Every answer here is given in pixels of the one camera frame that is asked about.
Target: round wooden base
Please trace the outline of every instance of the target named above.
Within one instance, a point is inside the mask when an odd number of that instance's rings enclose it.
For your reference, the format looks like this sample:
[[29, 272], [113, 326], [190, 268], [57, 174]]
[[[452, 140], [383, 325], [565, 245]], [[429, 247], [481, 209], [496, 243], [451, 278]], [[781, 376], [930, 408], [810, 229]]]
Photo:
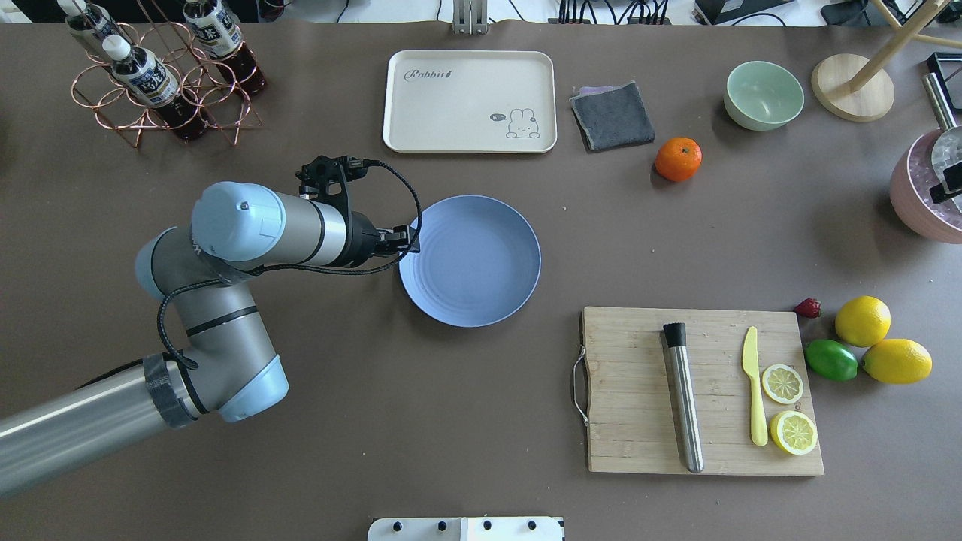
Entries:
[[896, 99], [895, 86], [884, 69], [861, 89], [852, 91], [849, 81], [869, 59], [852, 54], [826, 58], [812, 71], [812, 91], [834, 115], [852, 122], [872, 122], [885, 116]]

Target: blue plate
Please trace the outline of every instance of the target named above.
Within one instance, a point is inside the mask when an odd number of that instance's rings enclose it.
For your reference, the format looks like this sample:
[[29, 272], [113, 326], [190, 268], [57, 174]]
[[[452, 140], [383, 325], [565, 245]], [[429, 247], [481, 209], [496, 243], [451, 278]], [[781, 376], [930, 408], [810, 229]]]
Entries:
[[541, 248], [518, 211], [484, 195], [458, 195], [423, 216], [420, 253], [408, 254], [399, 267], [404, 289], [425, 314], [480, 327], [514, 314], [531, 297]]

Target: wooden cutting board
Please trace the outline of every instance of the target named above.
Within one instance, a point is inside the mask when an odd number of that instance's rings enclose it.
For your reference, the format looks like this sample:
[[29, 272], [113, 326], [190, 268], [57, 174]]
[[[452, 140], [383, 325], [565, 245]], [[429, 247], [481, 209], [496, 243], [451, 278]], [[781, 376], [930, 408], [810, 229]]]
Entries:
[[784, 364], [801, 374], [804, 394], [792, 405], [764, 395], [766, 422], [796, 409], [815, 419], [808, 372], [794, 312], [586, 307], [583, 314], [588, 368], [588, 454], [592, 472], [692, 475], [675, 434], [673, 383], [662, 326], [684, 322], [695, 386], [704, 475], [823, 476], [822, 447], [803, 456], [769, 440], [751, 443], [748, 377], [742, 342], [758, 328], [759, 373]]

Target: cutting board handle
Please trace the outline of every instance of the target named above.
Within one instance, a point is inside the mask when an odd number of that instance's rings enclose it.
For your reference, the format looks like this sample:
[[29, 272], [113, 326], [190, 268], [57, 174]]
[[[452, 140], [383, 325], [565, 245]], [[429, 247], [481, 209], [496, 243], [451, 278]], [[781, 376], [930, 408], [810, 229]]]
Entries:
[[585, 347], [581, 346], [581, 351], [578, 353], [577, 360], [574, 361], [574, 366], [571, 367], [571, 399], [574, 401], [574, 407], [578, 408], [578, 413], [581, 414], [581, 419], [585, 422], [585, 426], [588, 426], [588, 414], [585, 413], [584, 409], [581, 409], [581, 404], [578, 403], [578, 365], [585, 367], [585, 382], [588, 381], [588, 363], [585, 362]]

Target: black muddler tip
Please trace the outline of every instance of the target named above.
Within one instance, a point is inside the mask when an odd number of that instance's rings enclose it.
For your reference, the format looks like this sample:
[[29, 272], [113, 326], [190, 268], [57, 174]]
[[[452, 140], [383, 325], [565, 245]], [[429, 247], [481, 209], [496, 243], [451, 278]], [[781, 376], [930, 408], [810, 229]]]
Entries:
[[685, 323], [668, 323], [665, 325], [665, 341], [669, 348], [685, 347]]

